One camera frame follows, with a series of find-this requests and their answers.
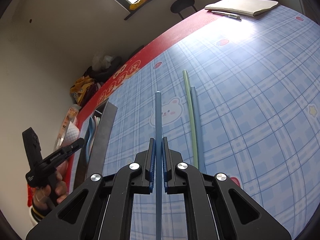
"white pen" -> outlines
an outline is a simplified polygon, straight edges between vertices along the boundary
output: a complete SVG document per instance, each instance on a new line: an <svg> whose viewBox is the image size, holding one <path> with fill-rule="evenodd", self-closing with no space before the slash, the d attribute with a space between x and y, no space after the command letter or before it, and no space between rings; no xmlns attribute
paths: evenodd
<svg viewBox="0 0 320 240"><path fill-rule="evenodd" d="M238 14L234 14L234 13L227 13L227 12L218 12L218 11L211 11L212 13L216 13L216 14L222 14L224 16L228 16L230 18L234 18L234 19L237 19L237 20L240 20L240 15Z"/></svg>

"black round stool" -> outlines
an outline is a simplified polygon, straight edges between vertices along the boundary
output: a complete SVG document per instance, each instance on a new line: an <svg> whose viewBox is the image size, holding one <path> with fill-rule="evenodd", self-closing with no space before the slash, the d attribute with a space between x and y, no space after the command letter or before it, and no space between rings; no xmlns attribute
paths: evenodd
<svg viewBox="0 0 320 240"><path fill-rule="evenodd" d="M181 19L184 20L183 16L181 15L181 11L185 8L192 7L196 12L197 9L194 6L195 0L176 0L172 5L171 5L171 12L172 13L177 13L180 15Z"/></svg>

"beige notebook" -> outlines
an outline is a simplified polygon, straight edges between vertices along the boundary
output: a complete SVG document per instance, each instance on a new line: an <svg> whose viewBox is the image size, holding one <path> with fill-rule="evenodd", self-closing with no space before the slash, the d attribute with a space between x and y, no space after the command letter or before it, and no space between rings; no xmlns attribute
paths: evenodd
<svg viewBox="0 0 320 240"><path fill-rule="evenodd" d="M254 17L277 5L279 5L277 1L271 0L221 0L207 5L204 9Z"/></svg>

